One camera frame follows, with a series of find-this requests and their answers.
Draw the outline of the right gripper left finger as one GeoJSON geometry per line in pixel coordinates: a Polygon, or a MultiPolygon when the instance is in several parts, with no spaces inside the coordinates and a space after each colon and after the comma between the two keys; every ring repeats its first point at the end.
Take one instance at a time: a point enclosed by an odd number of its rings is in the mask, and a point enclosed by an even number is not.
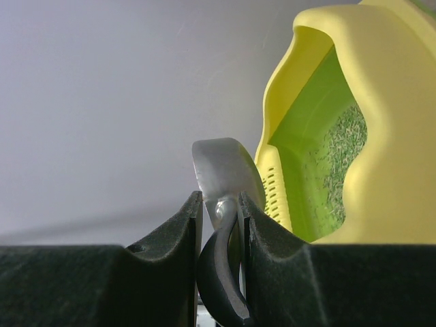
{"type": "Polygon", "coordinates": [[[2,326],[194,326],[202,194],[128,247],[3,246],[2,326]]]}

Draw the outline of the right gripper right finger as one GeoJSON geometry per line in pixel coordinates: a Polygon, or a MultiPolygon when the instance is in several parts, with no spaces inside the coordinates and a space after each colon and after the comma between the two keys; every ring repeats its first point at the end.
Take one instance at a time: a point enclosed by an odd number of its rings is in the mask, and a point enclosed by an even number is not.
{"type": "Polygon", "coordinates": [[[434,246],[311,244],[239,202],[259,326],[435,325],[434,246]]]}

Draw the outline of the silver metal scoop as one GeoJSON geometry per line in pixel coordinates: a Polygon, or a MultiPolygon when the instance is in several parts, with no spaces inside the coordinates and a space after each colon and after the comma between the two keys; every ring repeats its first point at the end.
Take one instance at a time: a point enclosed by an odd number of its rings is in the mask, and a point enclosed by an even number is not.
{"type": "Polygon", "coordinates": [[[214,228],[198,259],[200,298],[220,326],[255,326],[245,296],[245,218],[239,195],[247,193],[260,208],[266,201],[252,157],[234,138],[198,140],[193,166],[214,228]]]}

